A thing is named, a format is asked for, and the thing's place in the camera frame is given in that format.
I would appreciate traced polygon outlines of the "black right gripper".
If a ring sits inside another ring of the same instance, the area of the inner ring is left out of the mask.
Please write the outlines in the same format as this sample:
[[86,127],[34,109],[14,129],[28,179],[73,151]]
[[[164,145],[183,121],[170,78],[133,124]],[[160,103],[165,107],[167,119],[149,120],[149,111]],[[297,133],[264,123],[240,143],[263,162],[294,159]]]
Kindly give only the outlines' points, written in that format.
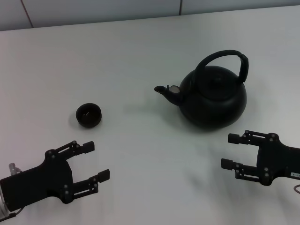
[[236,179],[260,182],[264,186],[271,185],[279,177],[300,179],[300,149],[282,144],[277,134],[246,130],[241,136],[229,133],[228,142],[259,147],[257,168],[221,159],[221,168],[234,170]]

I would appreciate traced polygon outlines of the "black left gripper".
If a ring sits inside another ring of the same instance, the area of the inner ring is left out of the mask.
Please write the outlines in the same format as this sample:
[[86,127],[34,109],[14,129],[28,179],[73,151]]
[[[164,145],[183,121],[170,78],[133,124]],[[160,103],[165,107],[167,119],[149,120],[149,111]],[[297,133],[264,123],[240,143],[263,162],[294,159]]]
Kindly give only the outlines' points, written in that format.
[[68,159],[95,150],[93,141],[80,145],[72,141],[48,150],[37,167],[0,180],[4,202],[9,211],[18,210],[48,197],[57,197],[64,204],[98,193],[99,184],[110,179],[106,169],[86,180],[73,183]]

